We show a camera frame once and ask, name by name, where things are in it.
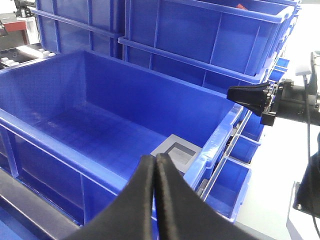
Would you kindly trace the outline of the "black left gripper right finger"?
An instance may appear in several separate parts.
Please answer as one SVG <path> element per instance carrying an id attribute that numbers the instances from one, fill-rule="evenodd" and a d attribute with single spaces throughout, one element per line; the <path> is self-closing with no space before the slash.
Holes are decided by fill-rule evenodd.
<path id="1" fill-rule="evenodd" d="M 207 205 L 167 153 L 156 156 L 154 198 L 161 240 L 253 240 Z"/>

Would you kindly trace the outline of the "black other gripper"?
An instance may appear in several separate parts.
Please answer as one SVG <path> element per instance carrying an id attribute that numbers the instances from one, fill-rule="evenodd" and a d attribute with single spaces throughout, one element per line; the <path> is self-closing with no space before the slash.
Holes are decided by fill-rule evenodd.
<path id="1" fill-rule="evenodd" d="M 276 118 L 320 125 L 320 92 L 312 89 L 306 92 L 304 86 L 295 85 L 291 79 L 283 79 L 273 84 L 261 83 L 248 86 L 231 86 L 226 98 L 237 103 L 256 116 L 261 116 L 261 124 L 273 126 Z"/>

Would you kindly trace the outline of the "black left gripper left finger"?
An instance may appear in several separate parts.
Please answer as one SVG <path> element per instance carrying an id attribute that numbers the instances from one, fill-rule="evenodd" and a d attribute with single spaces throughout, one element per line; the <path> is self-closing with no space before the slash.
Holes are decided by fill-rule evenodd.
<path id="1" fill-rule="evenodd" d="M 67 240 L 151 240 L 155 158 L 143 155 L 117 198 Z"/>

